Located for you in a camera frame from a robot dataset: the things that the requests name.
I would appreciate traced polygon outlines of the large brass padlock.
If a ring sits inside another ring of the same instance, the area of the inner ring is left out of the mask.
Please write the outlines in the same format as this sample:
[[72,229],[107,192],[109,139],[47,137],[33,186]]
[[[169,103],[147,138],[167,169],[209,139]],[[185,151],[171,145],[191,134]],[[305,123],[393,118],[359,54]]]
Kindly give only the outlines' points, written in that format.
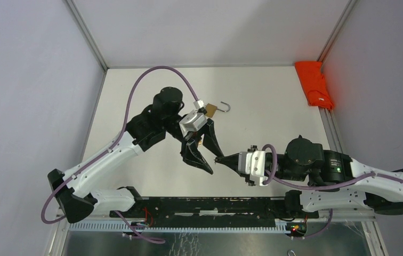
[[221,106],[219,107],[211,103],[208,103],[205,107],[206,109],[205,116],[208,118],[212,118],[216,112],[227,113],[231,110],[231,106],[224,101],[220,101],[220,105]]

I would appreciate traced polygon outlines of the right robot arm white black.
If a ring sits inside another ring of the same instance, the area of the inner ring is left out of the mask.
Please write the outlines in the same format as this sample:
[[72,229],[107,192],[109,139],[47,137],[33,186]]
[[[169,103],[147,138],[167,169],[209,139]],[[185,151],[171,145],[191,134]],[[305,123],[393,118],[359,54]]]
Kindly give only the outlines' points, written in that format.
[[283,154],[267,144],[217,157],[215,162],[234,170],[250,185],[276,182],[288,187],[283,209],[291,218],[337,208],[403,215],[403,169],[377,169],[304,137],[290,141]]

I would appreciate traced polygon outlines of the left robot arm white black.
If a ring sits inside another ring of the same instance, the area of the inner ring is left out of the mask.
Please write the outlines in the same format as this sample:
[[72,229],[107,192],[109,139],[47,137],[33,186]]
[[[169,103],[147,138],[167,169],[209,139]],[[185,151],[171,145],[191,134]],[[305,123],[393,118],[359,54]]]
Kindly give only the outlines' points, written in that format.
[[132,187],[116,190],[97,189],[108,173],[163,141],[167,134],[181,143],[183,162],[209,174],[213,170],[198,149],[203,146],[217,157],[224,154],[216,138],[214,122],[205,116],[204,107],[180,116],[183,94],[174,87],[165,87],[140,114],[122,128],[119,136],[97,155],[64,172],[55,169],[47,178],[67,221],[77,223],[95,212],[119,211],[129,217],[142,213],[143,203]]

